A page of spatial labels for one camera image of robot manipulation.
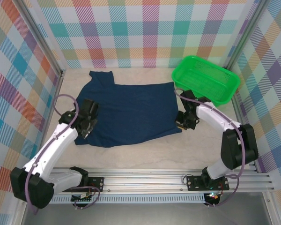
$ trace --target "colorful plaid fabric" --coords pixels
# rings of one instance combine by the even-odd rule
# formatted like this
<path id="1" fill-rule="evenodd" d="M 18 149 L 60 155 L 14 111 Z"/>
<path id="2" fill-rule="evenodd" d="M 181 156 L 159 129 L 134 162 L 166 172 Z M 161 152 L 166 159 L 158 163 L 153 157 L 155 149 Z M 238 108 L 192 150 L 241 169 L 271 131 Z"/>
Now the colorful plaid fabric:
<path id="1" fill-rule="evenodd" d="M 0 0 L 0 225 L 15 210 L 9 174 L 39 145 L 58 76 L 11 0 Z"/>
<path id="2" fill-rule="evenodd" d="M 38 0 L 70 68 L 173 68 L 187 55 L 218 64 L 247 2 Z"/>
<path id="3" fill-rule="evenodd" d="M 66 65 L 62 64 L 62 62 L 61 62 L 61 60 L 60 60 L 60 58 L 59 58 L 59 56 L 58 56 L 58 54 L 57 54 L 57 52 L 56 52 L 56 50 L 55 50 L 53 44 L 52 44 L 52 41 L 51 41 L 50 38 L 48 37 L 48 34 L 47 34 L 47 32 L 45 31 L 45 29 L 44 29 L 42 23 L 40 22 L 40 20 L 39 20 L 39 18 L 38 18 L 38 16 L 37 16 L 37 13 L 35 12 L 34 8 L 32 7 L 30 0 L 24 0 L 24 2 L 25 2 L 25 4 L 26 4 L 26 6 L 28 7 L 31 16 L 33 17 L 33 19 L 35 20 L 36 24 L 38 25 L 38 27 L 39 27 L 39 29 L 40 29 L 40 31 L 41 31 L 43 37 L 45 38 L 45 40 L 46 40 L 48 46 L 50 47 L 50 49 L 51 49 L 51 51 L 52 51 L 52 53 L 53 53 L 53 55 L 54 55 L 56 61 L 58 62 L 59 66 L 60 66 L 61 68 L 65 69 L 65 68 L 66 68 Z"/>
<path id="4" fill-rule="evenodd" d="M 225 63 L 224 63 L 224 67 L 226 67 L 227 64 L 229 63 L 229 61 L 230 61 L 230 59 L 231 59 L 231 56 L 232 56 L 232 54 L 234 53 L 235 48 L 237 47 L 237 45 L 238 45 L 238 43 L 239 43 L 239 41 L 240 41 L 240 39 L 241 39 L 241 37 L 242 37 L 242 35 L 243 35 L 245 29 L 247 28 L 247 26 L 248 26 L 248 24 L 249 24 L 249 21 L 251 20 L 251 18 L 252 18 L 252 16 L 253 16 L 253 14 L 254 14 L 254 12 L 255 12 L 255 10 L 256 10 L 257 5 L 258 5 L 259 2 L 260 2 L 260 0 L 254 0 L 254 3 L 252 4 L 251 9 L 250 9 L 250 11 L 249 11 L 249 13 L 248 13 L 248 15 L 247 15 L 247 17 L 246 17 L 246 19 L 245 19 L 245 21 L 244 21 L 242 27 L 241 27 L 241 29 L 239 30 L 239 33 L 238 33 L 238 35 L 237 35 L 237 37 L 236 37 L 236 39 L 235 39 L 235 41 L 234 41 L 234 43 L 233 43 L 233 46 L 232 46 L 232 48 L 230 49 L 230 52 L 229 52 L 229 54 L 228 54 L 228 57 L 226 58 L 226 61 L 225 61 Z"/>
<path id="5" fill-rule="evenodd" d="M 259 164 L 271 174 L 281 206 L 281 0 L 272 0 L 234 66 L 237 100 L 253 125 Z"/>

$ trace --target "cable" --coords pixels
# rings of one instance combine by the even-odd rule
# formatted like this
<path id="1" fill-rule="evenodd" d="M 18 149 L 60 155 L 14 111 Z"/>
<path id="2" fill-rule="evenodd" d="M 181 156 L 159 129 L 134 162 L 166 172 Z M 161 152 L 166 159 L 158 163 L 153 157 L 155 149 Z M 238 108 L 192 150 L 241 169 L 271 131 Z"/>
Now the cable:
<path id="1" fill-rule="evenodd" d="M 221 191 L 221 195 L 220 195 L 220 196 L 222 196 L 222 195 L 223 195 L 223 190 L 224 190 L 224 188 L 223 188 L 223 184 L 221 184 L 221 183 L 220 183 L 220 186 L 221 186 L 221 189 L 222 189 L 222 191 Z"/>
<path id="2" fill-rule="evenodd" d="M 53 100 L 53 108 L 54 110 L 57 112 L 58 115 L 61 115 L 60 112 L 57 111 L 56 107 L 55 107 L 55 104 L 56 104 L 56 100 L 59 98 L 59 97 L 62 97 L 62 96 L 65 96 L 65 97 L 69 97 L 70 99 L 72 99 L 74 101 L 74 104 L 76 106 L 76 112 L 75 112 L 75 116 L 74 118 L 72 119 L 72 121 L 66 126 L 66 128 L 64 128 L 61 132 L 59 132 L 54 138 L 52 138 L 47 144 L 46 146 L 44 147 L 44 149 L 39 153 L 38 157 L 36 158 L 36 160 L 34 161 L 34 164 L 33 166 L 31 167 L 31 169 L 29 170 L 28 172 L 28 175 L 27 175 L 27 178 L 26 178 L 26 181 L 25 181 L 25 197 L 26 197 L 26 202 L 28 204 L 28 207 L 30 208 L 30 210 L 33 212 L 34 215 L 37 214 L 38 212 L 38 209 L 34 209 L 33 208 L 33 205 L 31 203 L 31 199 L 30 199 L 30 196 L 29 196 L 29 190 L 28 190 L 28 183 L 29 183 L 29 180 L 30 180 L 30 177 L 32 175 L 32 172 L 34 170 L 35 167 L 37 167 L 37 163 L 39 162 L 40 158 L 42 157 L 42 155 L 46 152 L 46 150 L 49 148 L 49 146 L 55 141 L 57 140 L 68 128 L 71 127 L 71 125 L 74 123 L 74 121 L 77 119 L 78 117 L 78 113 L 79 113 L 79 107 L 78 107 L 78 103 L 76 101 L 75 98 L 73 98 L 72 96 L 70 95 L 67 95 L 67 94 L 60 94 L 58 96 L 56 96 Z"/>
<path id="3" fill-rule="evenodd" d="M 94 190 L 96 190 L 96 191 L 98 192 L 98 196 L 97 196 L 97 198 L 96 198 L 92 203 L 87 204 L 85 207 L 78 207 L 78 206 L 76 205 L 76 202 L 77 202 L 78 200 L 75 200 L 75 201 L 74 201 L 74 206 L 76 207 L 76 209 L 80 209 L 80 210 L 87 209 L 88 207 L 94 205 L 94 204 L 96 203 L 96 201 L 98 201 L 98 199 L 99 199 L 99 197 L 100 197 L 100 189 L 97 188 L 97 187 L 93 187 L 93 186 L 72 187 L 72 188 L 70 188 L 70 190 L 82 189 L 82 188 L 91 188 L 91 189 L 94 189 Z"/>
<path id="4" fill-rule="evenodd" d="M 95 185 L 94 185 L 94 183 L 91 183 L 91 186 L 93 186 L 93 187 L 94 187 L 94 186 L 95 186 Z M 89 189 L 89 190 L 91 190 L 91 189 Z M 95 195 L 95 193 L 96 193 L 96 190 L 94 189 L 94 194 L 93 194 L 93 195 L 92 195 L 92 193 L 90 193 L 90 194 L 91 194 L 91 196 L 94 196 L 94 195 Z"/>
<path id="5" fill-rule="evenodd" d="M 184 179 L 185 179 L 187 176 L 193 176 L 193 175 L 187 174 L 187 175 L 184 176 L 184 178 L 182 179 L 182 183 L 183 183 L 184 185 L 187 185 L 187 184 L 184 183 Z"/>
<path id="6" fill-rule="evenodd" d="M 194 99 L 190 99 L 190 98 L 187 98 L 187 97 L 183 97 L 181 95 L 179 95 L 177 93 L 178 90 L 181 90 L 181 91 L 184 91 L 183 89 L 181 88 L 176 88 L 175 89 L 175 94 L 181 98 L 181 99 L 184 99 L 186 101 L 189 101 L 189 102 L 194 102 L 194 103 L 197 103 L 197 104 L 200 104 L 200 105 L 203 105 L 213 111 L 215 111 L 218 115 L 220 115 L 223 119 L 225 119 L 228 123 L 231 124 L 231 126 L 235 129 L 238 137 L 239 137 L 239 140 L 240 140 L 240 144 L 241 144 L 241 149 L 242 149 L 242 165 L 241 165 L 241 168 L 240 168 L 240 171 L 239 173 L 236 175 L 236 174 L 229 174 L 229 175 L 226 175 L 227 177 L 231 178 L 231 179 L 237 179 L 237 186 L 236 188 L 234 189 L 234 191 L 232 192 L 232 194 L 230 195 L 230 197 L 228 197 L 227 199 L 225 199 L 223 202 L 217 204 L 216 206 L 221 206 L 223 205 L 224 203 L 226 203 L 229 199 L 231 199 L 231 197 L 235 194 L 235 192 L 237 191 L 238 189 L 238 186 L 239 186 L 239 177 L 243 174 L 244 172 L 244 165 L 245 165 L 245 148 L 244 148 L 244 140 L 243 140 L 243 137 L 239 131 L 239 129 L 237 128 L 237 126 L 227 117 L 225 116 L 221 111 L 219 111 L 217 108 L 215 107 L 212 107 L 208 104 L 205 104 L 203 102 L 200 102 L 200 101 L 197 101 L 197 100 L 194 100 Z"/>

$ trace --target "green plastic basket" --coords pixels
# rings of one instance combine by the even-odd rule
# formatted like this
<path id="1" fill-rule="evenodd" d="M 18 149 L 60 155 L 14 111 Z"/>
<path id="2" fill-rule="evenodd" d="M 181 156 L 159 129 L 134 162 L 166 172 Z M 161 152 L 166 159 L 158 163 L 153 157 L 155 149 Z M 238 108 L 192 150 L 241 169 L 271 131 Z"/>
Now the green plastic basket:
<path id="1" fill-rule="evenodd" d="M 209 98 L 215 106 L 228 103 L 240 84 L 239 77 L 197 56 L 187 56 L 173 71 L 178 88 L 192 90 L 199 98 Z"/>

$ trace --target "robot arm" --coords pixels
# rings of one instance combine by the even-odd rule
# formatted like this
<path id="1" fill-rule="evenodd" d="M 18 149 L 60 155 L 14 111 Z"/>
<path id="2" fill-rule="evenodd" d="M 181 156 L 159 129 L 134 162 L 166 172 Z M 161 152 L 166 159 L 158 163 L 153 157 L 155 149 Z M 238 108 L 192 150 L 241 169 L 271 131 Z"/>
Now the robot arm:
<path id="1" fill-rule="evenodd" d="M 96 124 L 96 114 L 98 104 L 91 100 L 85 100 L 79 109 L 78 117 L 60 137 L 56 135 L 64 130 L 75 116 L 75 111 L 65 112 L 57 125 L 52 136 L 42 147 L 38 154 L 33 157 L 22 169 L 14 168 L 10 174 L 13 193 L 16 198 L 26 201 L 24 184 L 28 172 L 34 166 L 32 176 L 29 180 L 29 195 L 33 205 L 44 208 L 52 199 L 54 194 L 58 194 L 71 187 L 86 186 L 88 184 L 88 172 L 71 167 L 67 172 L 50 175 L 51 171 L 69 144 L 78 136 L 86 138 Z M 44 150 L 45 146 L 55 139 L 48 149 L 43 153 L 39 162 L 35 164 L 38 155 Z"/>
<path id="2" fill-rule="evenodd" d="M 196 99 L 191 90 L 184 91 L 181 96 Z M 204 168 L 201 175 L 205 187 L 207 189 L 212 189 L 214 186 L 218 185 L 219 180 L 223 180 L 226 174 L 242 164 L 243 155 L 241 145 L 237 132 L 231 123 L 233 123 L 242 134 L 245 146 L 246 164 L 258 158 L 257 144 L 251 125 L 242 125 L 226 116 L 230 120 L 230 122 L 227 122 L 213 110 L 215 106 L 209 99 L 201 97 L 197 100 L 209 105 L 212 109 L 181 99 L 186 112 L 183 113 L 179 111 L 176 124 L 183 129 L 195 129 L 199 121 L 204 120 L 217 131 L 222 132 L 221 158 L 213 165 Z"/>

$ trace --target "dark blue cloth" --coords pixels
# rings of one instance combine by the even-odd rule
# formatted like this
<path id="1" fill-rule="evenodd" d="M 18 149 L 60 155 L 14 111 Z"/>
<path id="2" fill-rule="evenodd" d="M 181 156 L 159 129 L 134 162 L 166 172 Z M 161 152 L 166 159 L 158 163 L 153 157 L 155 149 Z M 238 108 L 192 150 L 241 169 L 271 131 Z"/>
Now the dark blue cloth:
<path id="1" fill-rule="evenodd" d="M 178 113 L 174 83 L 150 85 L 119 85 L 112 72 L 93 72 L 77 97 L 81 106 L 84 99 L 99 104 L 98 122 L 92 133 L 76 145 L 90 144 L 112 147 L 137 144 L 158 137 L 181 132 L 176 127 Z"/>

